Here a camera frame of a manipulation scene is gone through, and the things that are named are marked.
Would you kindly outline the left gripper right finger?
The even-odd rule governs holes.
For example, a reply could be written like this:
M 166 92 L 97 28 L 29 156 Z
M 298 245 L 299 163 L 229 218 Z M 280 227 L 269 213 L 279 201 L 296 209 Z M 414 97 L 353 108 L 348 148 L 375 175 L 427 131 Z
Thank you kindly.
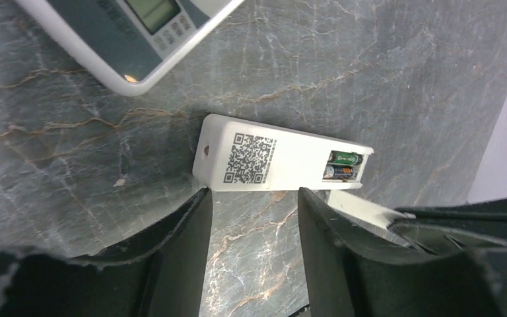
M 308 188 L 298 224 L 312 316 L 507 316 L 506 247 L 435 256 L 401 246 Z

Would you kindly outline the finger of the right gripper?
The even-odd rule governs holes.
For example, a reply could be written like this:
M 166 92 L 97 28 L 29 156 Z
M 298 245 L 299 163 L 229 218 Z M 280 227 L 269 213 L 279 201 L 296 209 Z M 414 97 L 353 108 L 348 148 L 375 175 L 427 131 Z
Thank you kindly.
M 417 250 L 435 256 L 468 248 L 507 248 L 507 198 L 447 207 L 399 207 L 413 218 L 388 230 Z

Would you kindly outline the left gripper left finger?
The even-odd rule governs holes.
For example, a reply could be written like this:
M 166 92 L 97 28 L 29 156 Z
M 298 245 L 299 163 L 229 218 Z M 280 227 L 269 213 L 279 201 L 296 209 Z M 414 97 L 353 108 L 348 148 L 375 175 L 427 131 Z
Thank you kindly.
M 93 256 L 0 246 L 0 316 L 197 316 L 212 220 L 203 188 Z

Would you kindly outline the white battery cover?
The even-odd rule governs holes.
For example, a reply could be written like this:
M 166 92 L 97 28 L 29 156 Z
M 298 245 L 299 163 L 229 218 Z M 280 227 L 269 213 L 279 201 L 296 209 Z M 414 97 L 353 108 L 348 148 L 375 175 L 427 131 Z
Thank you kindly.
M 412 213 L 398 212 L 343 190 L 331 190 L 327 204 L 358 223 L 388 230 L 396 220 L 415 219 Z

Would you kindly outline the black battery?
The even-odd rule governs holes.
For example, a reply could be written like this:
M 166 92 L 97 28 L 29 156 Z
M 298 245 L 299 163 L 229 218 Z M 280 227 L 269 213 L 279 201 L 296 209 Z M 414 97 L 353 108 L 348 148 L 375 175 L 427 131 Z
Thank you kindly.
M 351 166 L 335 166 L 328 164 L 323 172 L 323 179 L 326 180 L 354 180 L 358 172 Z

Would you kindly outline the long white remote control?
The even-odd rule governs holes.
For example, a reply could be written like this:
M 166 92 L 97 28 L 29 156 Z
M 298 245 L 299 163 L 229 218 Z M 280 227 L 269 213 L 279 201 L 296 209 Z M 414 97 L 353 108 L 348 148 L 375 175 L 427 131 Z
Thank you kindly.
M 358 172 L 354 180 L 323 179 L 331 151 L 364 157 L 351 166 Z M 210 114 L 203 120 L 192 173 L 214 192 L 358 189 L 373 152 L 350 141 Z

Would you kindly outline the short white remote control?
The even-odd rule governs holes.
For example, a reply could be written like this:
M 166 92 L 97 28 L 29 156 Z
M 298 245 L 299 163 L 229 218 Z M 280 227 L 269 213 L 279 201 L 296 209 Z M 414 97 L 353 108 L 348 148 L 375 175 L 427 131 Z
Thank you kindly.
M 78 64 L 124 96 L 149 91 L 241 4 L 18 1 Z

